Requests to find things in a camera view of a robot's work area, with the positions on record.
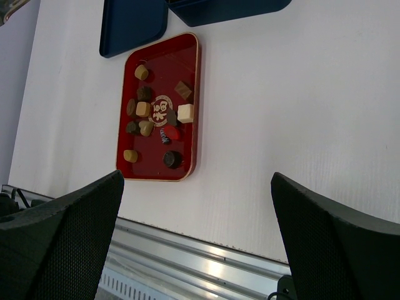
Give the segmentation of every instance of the blue box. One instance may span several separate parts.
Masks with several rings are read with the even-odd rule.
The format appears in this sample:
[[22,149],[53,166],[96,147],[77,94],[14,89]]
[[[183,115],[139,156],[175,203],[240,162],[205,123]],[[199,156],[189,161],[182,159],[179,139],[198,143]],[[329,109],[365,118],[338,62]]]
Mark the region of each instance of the blue box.
[[188,26],[273,13],[285,8],[291,0],[166,0],[170,10]]

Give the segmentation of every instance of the wire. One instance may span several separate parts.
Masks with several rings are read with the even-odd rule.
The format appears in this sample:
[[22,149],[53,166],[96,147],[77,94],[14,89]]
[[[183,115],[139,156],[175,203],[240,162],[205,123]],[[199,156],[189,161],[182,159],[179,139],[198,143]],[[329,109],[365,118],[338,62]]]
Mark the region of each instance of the wire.
[[282,292],[273,292],[273,293],[271,293],[271,294],[268,296],[267,300],[272,300],[272,298],[273,298],[274,296],[282,296],[282,297],[284,297],[284,298],[287,299],[287,300],[293,300],[292,298],[289,297],[289,295],[284,294],[284,293],[282,293]]
[[20,189],[16,188],[16,187],[14,189],[12,189],[12,191],[11,191],[11,199],[15,200],[15,193],[16,192],[18,193],[18,196],[21,198],[21,200],[25,204],[25,207],[26,208],[30,208],[28,202],[26,201],[26,198],[25,198],[23,192]]

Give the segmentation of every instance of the tabletop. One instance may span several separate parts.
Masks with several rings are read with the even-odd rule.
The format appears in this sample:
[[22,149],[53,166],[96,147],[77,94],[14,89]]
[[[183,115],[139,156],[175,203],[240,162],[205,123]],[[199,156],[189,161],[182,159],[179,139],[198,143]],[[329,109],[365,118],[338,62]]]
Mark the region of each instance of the tabletop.
[[[279,171],[400,222],[400,2],[293,0],[163,38],[202,44],[199,152],[183,182],[126,181],[119,216],[286,261]],[[57,197],[115,169],[125,53],[99,55],[103,2],[41,0],[9,183]]]

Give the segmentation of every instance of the gray wall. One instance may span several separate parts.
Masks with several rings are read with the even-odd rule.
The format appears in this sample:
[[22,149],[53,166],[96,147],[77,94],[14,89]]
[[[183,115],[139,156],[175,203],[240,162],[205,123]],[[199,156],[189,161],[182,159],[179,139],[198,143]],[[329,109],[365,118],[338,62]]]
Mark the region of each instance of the gray wall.
[[0,184],[8,183],[40,0],[0,27]]

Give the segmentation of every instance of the red tray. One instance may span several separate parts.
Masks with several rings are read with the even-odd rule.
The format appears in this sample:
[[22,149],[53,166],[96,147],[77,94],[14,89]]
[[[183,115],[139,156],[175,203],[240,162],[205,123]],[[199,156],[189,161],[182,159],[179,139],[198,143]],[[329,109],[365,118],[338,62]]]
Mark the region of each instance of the red tray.
[[[198,143],[200,62],[199,41],[190,32],[141,48],[128,57],[122,89],[116,159],[116,167],[122,171],[125,179],[182,181],[194,171]],[[149,70],[145,81],[140,81],[134,76],[135,69],[140,64]],[[152,118],[153,109],[154,105],[167,101],[168,106],[177,112],[179,105],[188,103],[175,91],[179,81],[190,85],[193,90],[194,121],[178,126],[182,134],[181,141],[171,141],[171,144],[164,145],[160,129],[165,126],[166,121]],[[151,113],[148,118],[133,119],[127,115],[126,107],[130,99],[136,98],[136,91],[141,86],[149,86],[152,89]],[[145,119],[156,123],[149,137],[134,136],[125,132],[129,122]],[[130,163],[124,160],[124,150],[127,149],[138,152],[137,162]],[[180,167],[169,169],[164,165],[163,156],[166,151],[182,154]]]

